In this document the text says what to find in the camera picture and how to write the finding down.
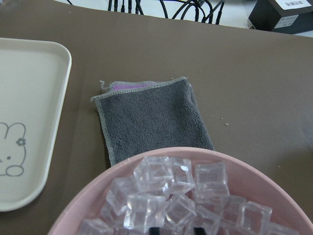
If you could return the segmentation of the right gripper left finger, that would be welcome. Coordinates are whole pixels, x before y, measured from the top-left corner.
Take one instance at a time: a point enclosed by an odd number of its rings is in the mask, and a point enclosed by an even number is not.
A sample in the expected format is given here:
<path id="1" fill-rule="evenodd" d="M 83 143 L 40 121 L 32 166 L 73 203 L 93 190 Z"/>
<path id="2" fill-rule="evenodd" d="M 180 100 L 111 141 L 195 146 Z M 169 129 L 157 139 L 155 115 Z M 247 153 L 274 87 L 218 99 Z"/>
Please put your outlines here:
<path id="1" fill-rule="evenodd" d="M 149 235 L 160 235 L 160 228 L 159 227 L 149 228 Z"/>

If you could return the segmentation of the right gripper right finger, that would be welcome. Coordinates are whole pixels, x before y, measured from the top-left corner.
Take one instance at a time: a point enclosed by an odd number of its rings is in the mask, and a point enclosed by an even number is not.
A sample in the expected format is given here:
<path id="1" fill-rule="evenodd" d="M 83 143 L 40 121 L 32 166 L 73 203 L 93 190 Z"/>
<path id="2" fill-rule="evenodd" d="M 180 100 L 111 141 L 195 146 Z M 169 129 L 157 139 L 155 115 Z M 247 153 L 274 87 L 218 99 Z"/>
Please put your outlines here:
<path id="1" fill-rule="evenodd" d="M 201 227 L 194 227 L 194 235 L 205 235 L 205 229 Z"/>

